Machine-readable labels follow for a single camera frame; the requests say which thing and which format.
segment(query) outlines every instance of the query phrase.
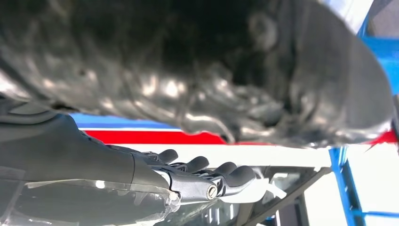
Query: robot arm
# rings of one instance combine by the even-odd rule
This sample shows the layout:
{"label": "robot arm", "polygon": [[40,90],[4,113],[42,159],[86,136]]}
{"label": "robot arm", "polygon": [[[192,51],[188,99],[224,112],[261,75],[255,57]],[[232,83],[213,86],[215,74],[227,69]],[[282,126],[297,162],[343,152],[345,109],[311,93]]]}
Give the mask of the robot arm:
{"label": "robot arm", "polygon": [[69,115],[33,103],[1,98],[0,109],[0,222],[7,225],[159,221],[180,205],[238,194],[255,179],[250,167],[232,162],[207,170],[201,156],[172,163],[178,156],[171,149],[105,145]]}

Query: screw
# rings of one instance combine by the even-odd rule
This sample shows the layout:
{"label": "screw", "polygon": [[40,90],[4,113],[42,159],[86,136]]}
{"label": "screw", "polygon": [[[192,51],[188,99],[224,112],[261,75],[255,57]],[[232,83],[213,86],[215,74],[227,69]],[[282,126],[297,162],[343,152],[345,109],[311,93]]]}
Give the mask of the screw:
{"label": "screw", "polygon": [[208,198],[208,200],[215,199],[216,195],[217,195],[217,187],[216,187],[216,185],[209,186],[209,188],[207,190],[207,198]]}

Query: clear plastic wrap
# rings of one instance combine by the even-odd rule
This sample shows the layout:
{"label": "clear plastic wrap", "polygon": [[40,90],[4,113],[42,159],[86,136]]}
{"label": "clear plastic wrap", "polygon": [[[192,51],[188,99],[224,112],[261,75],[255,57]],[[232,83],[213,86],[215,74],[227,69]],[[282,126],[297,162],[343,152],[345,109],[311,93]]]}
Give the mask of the clear plastic wrap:
{"label": "clear plastic wrap", "polygon": [[178,195],[99,180],[0,179],[0,226],[152,226],[176,212]]}

